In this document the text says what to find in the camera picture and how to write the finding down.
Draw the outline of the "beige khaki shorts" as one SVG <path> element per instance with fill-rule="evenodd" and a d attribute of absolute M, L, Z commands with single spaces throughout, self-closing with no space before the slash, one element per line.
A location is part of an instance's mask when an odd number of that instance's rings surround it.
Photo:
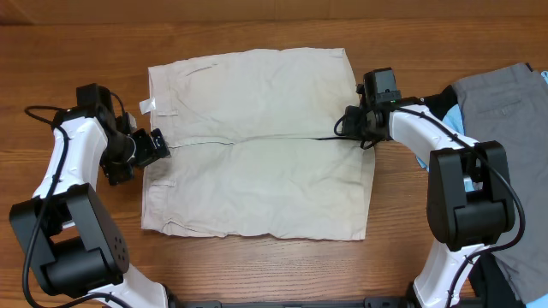
<path fill-rule="evenodd" d="M 342 48 L 257 49 L 149 68 L 170 155 L 143 177 L 141 226 L 183 237 L 363 240 L 375 153 L 339 139 L 359 102 Z"/>

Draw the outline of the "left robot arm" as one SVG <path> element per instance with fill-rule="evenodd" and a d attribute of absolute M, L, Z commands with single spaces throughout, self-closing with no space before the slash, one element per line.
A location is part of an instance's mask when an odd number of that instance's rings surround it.
<path fill-rule="evenodd" d="M 50 296 L 67 295 L 69 307 L 97 300 L 109 307 L 178 307 L 179 299 L 131 263 L 122 232 L 96 193 L 98 172 L 111 184 L 134 168 L 169 155 L 160 130 L 120 126 L 102 106 L 54 108 L 47 123 L 55 145 L 32 198 L 12 206 L 9 222 L 25 253 L 22 290 L 38 306 L 29 278 Z"/>

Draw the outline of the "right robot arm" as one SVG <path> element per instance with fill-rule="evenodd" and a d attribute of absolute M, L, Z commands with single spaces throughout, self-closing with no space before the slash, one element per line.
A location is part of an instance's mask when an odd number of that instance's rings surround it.
<path fill-rule="evenodd" d="M 394 140 L 428 170 L 426 216 L 434 241 L 426 264 L 405 296 L 373 298 L 370 305 L 460 306 L 460 290 L 476 261 L 519 221 L 503 146 L 458 133 L 417 98 L 349 106 L 334 131 L 359 140 L 363 149 Z"/>

